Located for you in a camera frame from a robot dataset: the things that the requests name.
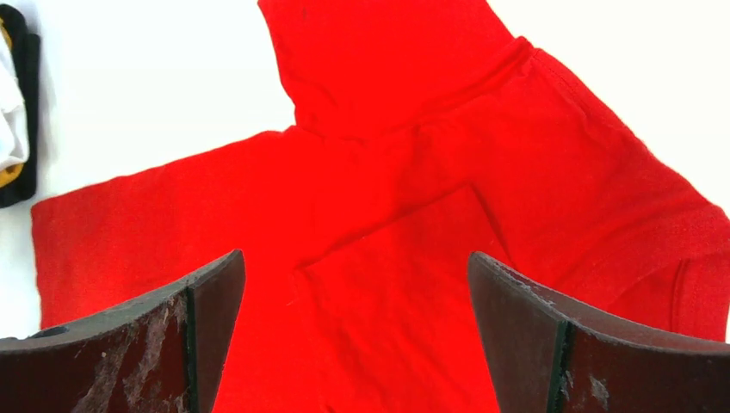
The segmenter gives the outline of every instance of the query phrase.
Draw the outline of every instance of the white cloth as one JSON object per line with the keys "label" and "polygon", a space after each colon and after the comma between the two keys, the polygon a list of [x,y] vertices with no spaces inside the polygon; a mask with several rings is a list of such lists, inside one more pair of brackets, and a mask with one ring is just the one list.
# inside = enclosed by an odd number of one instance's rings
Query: white cloth
{"label": "white cloth", "polygon": [[[6,0],[0,3],[15,7],[25,16],[28,24],[33,25],[36,21],[34,10],[46,7],[46,4],[59,2],[57,0]],[[65,22],[66,18],[68,15],[59,16],[61,22]],[[0,71],[9,73],[8,76],[3,73],[0,77],[11,77],[15,82],[13,57],[3,37],[0,37]],[[12,97],[12,94],[4,94],[4,96]],[[14,130],[13,126],[19,125],[23,131],[27,131],[24,104],[21,105],[20,112],[11,111],[9,115],[10,117],[3,112],[0,124],[7,125],[10,130]],[[27,135],[27,132],[22,132],[16,136],[26,137]],[[13,206],[0,208],[0,338],[9,336],[25,338],[40,329],[40,295],[35,286],[31,206],[30,202],[20,202]]]}
{"label": "white cloth", "polygon": [[0,40],[0,170],[25,163],[30,154],[28,123],[15,65],[8,45]]}

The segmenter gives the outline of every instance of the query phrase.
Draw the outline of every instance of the red t-shirt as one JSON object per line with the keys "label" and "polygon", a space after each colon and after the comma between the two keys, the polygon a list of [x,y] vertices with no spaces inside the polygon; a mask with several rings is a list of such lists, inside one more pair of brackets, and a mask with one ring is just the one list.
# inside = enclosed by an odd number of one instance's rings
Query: red t-shirt
{"label": "red t-shirt", "polygon": [[260,6],[296,126],[37,205],[44,327],[240,248],[216,411],[497,411],[468,297],[481,250],[724,337],[725,214],[483,0]]}

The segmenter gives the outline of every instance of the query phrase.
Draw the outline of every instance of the white surface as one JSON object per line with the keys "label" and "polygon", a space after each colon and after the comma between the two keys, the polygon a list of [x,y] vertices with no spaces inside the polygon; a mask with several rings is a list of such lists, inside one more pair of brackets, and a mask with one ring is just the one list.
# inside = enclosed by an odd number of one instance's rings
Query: white surface
{"label": "white surface", "polygon": [[[293,122],[253,0],[8,3],[43,36],[37,198]],[[490,3],[730,211],[727,2]],[[31,334],[40,319],[28,209],[0,210],[0,336]]]}

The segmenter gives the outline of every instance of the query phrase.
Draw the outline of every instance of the folded clothing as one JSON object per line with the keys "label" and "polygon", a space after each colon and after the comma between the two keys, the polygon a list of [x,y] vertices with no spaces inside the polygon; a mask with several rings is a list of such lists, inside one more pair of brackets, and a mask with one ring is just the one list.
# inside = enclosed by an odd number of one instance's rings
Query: folded clothing
{"label": "folded clothing", "polygon": [[44,327],[241,248],[215,411],[496,411],[466,293],[482,250],[724,338],[727,295],[676,297],[730,280],[664,268],[725,250],[725,214],[483,0],[260,6],[297,126],[35,206]]}
{"label": "folded clothing", "polygon": [[38,122],[40,37],[28,31],[25,17],[7,4],[0,4],[0,19],[12,41],[12,58],[18,86],[25,102],[28,134],[28,158],[21,168],[5,171],[5,185],[0,188],[0,208],[29,200],[35,195],[38,182]]}
{"label": "folded clothing", "polygon": [[28,120],[20,86],[15,76],[15,63],[10,49],[13,40],[0,18],[3,45],[0,46],[0,188],[13,182],[28,160]]}

